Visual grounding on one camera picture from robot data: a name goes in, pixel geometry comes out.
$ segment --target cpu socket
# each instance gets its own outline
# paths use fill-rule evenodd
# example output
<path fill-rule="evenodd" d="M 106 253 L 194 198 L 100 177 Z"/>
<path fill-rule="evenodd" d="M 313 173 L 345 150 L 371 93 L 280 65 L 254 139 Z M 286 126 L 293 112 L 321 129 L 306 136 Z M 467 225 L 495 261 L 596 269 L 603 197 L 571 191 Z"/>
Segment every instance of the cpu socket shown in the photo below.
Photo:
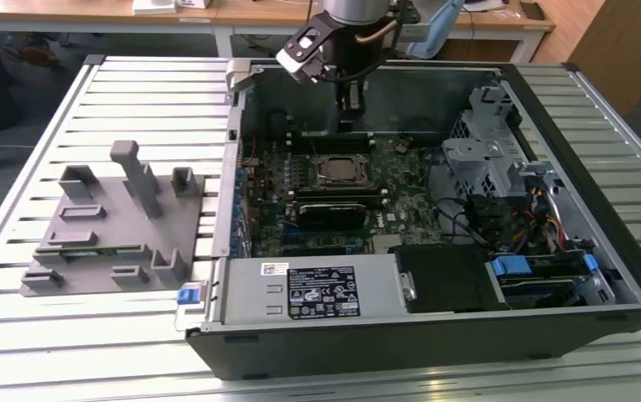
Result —
<path fill-rule="evenodd" d="M 322 188 L 369 188 L 368 159 L 363 156 L 316 157 L 318 186 Z"/>

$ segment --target sticker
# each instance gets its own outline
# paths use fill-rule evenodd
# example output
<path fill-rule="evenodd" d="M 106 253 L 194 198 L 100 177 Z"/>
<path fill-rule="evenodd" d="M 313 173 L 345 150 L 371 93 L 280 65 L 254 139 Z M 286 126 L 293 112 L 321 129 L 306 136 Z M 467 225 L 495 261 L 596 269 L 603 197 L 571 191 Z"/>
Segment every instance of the sticker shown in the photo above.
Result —
<path fill-rule="evenodd" d="M 293 320 L 360 317 L 353 266 L 288 269 L 288 263 L 282 264 L 288 272 L 288 316 Z"/>
<path fill-rule="evenodd" d="M 208 18 L 180 18 L 180 23 L 210 23 L 210 19 Z"/>
<path fill-rule="evenodd" d="M 285 275 L 289 266 L 286 262 L 262 262 L 261 275 Z"/>

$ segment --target white cable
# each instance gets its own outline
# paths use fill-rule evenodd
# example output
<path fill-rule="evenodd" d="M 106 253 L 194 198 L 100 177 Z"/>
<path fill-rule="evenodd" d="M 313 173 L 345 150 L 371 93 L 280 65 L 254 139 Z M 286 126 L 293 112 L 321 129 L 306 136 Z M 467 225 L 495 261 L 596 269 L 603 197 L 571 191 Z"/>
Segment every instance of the white cable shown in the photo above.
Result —
<path fill-rule="evenodd" d="M 34 148 L 34 145 L 0 145 L 0 148 Z"/>

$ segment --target aluminum extrusion table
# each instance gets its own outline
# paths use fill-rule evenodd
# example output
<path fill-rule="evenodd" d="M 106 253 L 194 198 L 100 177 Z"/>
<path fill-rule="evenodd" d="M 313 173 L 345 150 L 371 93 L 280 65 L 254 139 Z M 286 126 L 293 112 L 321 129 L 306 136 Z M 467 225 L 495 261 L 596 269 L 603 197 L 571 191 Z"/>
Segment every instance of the aluminum extrusion table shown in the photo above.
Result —
<path fill-rule="evenodd" d="M 54 180 L 65 165 L 81 162 L 98 176 L 121 176 L 109 161 L 109 146 L 121 139 L 140 142 L 140 158 L 157 174 L 184 165 L 206 176 L 194 277 L 210 274 L 226 64 L 108 57 L 84 66 L 0 207 L 0 400 L 641 400 L 641 332 L 528 363 L 229 383 L 214 378 L 174 329 L 174 291 L 18 294 L 62 194 Z M 520 70 L 641 244 L 641 141 L 580 73 L 556 65 Z M 531 132 L 528 140 L 545 155 Z"/>

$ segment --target blue latch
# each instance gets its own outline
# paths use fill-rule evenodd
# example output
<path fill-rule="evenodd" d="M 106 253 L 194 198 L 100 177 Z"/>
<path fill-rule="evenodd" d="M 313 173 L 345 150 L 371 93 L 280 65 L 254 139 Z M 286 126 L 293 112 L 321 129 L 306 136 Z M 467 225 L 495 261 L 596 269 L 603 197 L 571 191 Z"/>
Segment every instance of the blue latch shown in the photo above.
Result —
<path fill-rule="evenodd" d="M 178 290 L 177 304 L 198 304 L 201 302 L 200 288 L 182 288 Z"/>
<path fill-rule="evenodd" d="M 525 275 L 532 273 L 529 262 L 524 255 L 500 255 L 492 261 L 495 275 Z"/>
<path fill-rule="evenodd" d="M 584 254 L 584 263 L 592 272 L 599 271 L 599 261 L 596 261 L 596 257 L 592 254 Z"/>

